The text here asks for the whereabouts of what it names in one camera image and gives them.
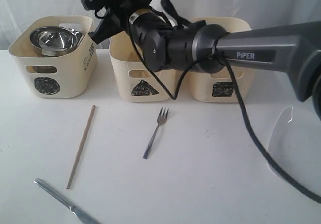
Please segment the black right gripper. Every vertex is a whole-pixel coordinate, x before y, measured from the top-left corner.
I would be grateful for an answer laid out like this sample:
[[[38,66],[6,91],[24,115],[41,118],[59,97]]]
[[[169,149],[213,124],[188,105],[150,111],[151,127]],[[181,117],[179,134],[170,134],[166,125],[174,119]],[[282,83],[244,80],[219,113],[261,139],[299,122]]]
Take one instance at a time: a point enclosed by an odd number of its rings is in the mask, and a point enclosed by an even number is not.
[[[93,11],[100,23],[89,32],[91,40],[100,44],[120,33],[131,34],[135,43],[144,46],[149,42],[168,45],[171,24],[165,15],[152,8],[152,0],[81,0],[86,11]]]

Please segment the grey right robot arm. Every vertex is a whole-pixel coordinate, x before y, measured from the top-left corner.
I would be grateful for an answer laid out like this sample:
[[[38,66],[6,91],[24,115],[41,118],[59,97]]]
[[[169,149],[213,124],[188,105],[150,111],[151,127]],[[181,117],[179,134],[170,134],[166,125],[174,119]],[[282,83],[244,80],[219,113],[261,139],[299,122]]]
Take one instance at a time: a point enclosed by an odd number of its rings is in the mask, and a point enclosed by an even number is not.
[[[147,71],[216,73],[238,66],[285,73],[301,102],[311,98],[320,114],[320,22],[228,32],[204,20],[181,17],[170,0],[162,12],[152,0],[81,0],[83,8],[100,16],[89,37],[99,44],[125,32]]]

